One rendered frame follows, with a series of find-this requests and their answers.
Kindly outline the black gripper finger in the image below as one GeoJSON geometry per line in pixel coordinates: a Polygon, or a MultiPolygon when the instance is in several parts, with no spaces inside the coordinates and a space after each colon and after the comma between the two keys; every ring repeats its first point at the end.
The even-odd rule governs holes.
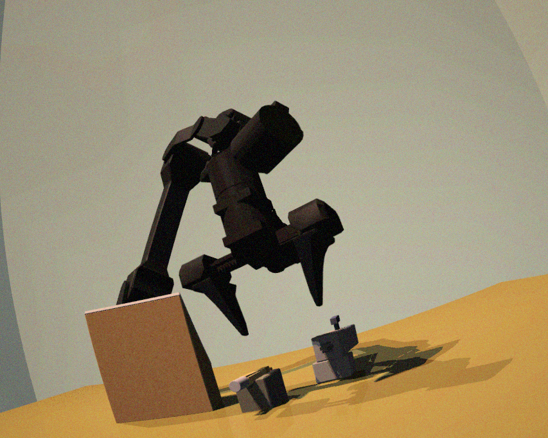
{"type": "Polygon", "coordinates": [[[243,336],[248,336],[247,324],[236,298],[236,285],[207,278],[192,286],[194,292],[206,295],[243,336]]]}
{"type": "Polygon", "coordinates": [[[335,238],[315,228],[293,238],[293,241],[315,305],[322,306],[324,257],[328,247],[335,243],[335,238]]]}

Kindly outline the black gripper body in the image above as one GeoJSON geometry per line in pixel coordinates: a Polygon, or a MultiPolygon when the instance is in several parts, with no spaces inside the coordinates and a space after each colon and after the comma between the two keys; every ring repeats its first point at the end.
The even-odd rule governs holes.
{"type": "Polygon", "coordinates": [[[336,210],[318,198],[288,212],[290,225],[278,230],[272,202],[257,182],[237,184],[219,194],[216,202],[213,210],[226,234],[222,241],[231,253],[219,259],[203,254],[183,264],[182,288],[193,290],[193,285],[209,277],[229,283],[230,272],[290,245],[293,238],[312,229],[333,237],[344,230],[336,210]]]}

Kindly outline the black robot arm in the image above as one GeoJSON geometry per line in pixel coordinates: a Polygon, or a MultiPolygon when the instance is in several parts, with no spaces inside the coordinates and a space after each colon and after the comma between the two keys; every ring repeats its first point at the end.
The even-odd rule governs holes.
{"type": "MultiPolygon", "coordinates": [[[[302,140],[304,132],[289,108],[274,101],[250,118],[234,109],[216,118],[199,117],[179,130],[164,151],[163,192],[151,226],[140,266],[123,282],[116,305],[141,301],[173,290],[167,267],[190,190],[210,182],[215,200],[225,190],[244,182],[261,185],[258,173],[269,174],[302,140]],[[209,144],[211,156],[191,144],[193,138],[209,144]],[[219,152],[218,152],[219,151],[219,152]]],[[[300,263],[294,243],[248,263],[272,273],[300,263]]]]}

